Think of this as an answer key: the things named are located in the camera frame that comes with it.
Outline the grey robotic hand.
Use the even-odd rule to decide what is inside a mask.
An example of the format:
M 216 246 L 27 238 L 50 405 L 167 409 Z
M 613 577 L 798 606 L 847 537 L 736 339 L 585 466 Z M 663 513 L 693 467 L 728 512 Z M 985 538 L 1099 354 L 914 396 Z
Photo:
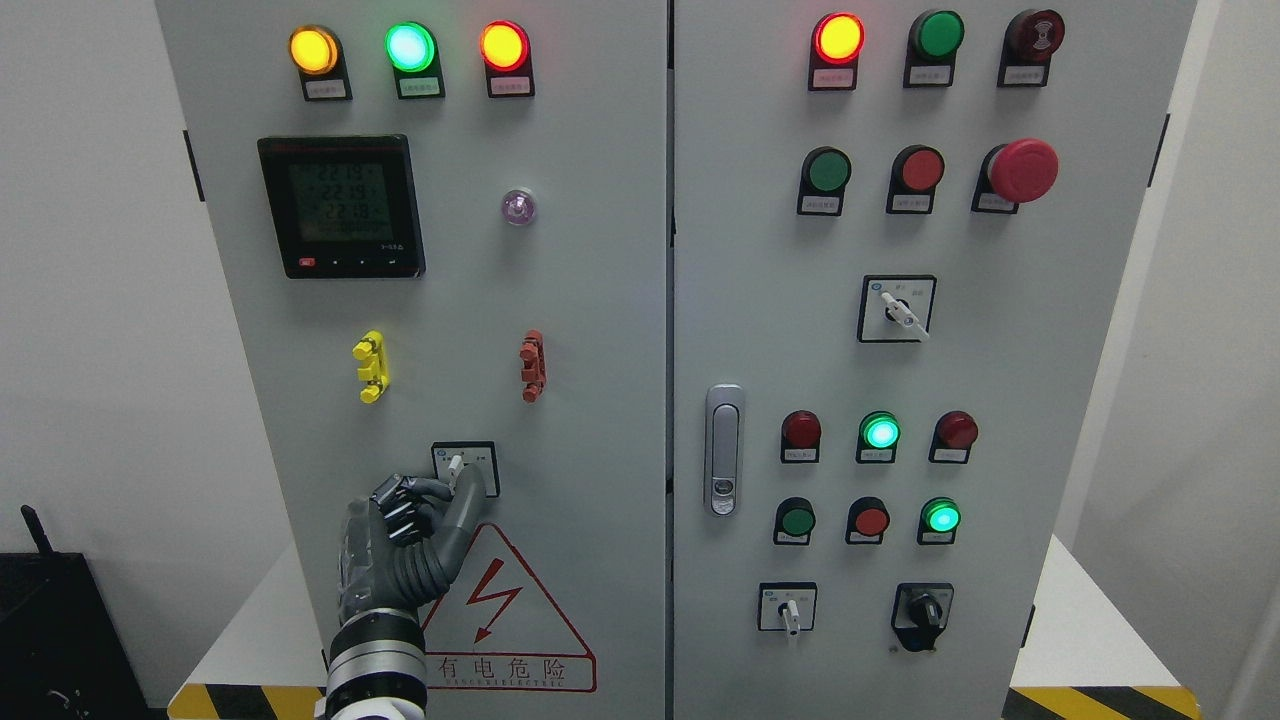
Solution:
M 485 500 L 475 464 L 448 480 L 389 475 L 348 503 L 339 552 L 340 623 L 374 609 L 413 611 L 445 594 L 463 565 Z

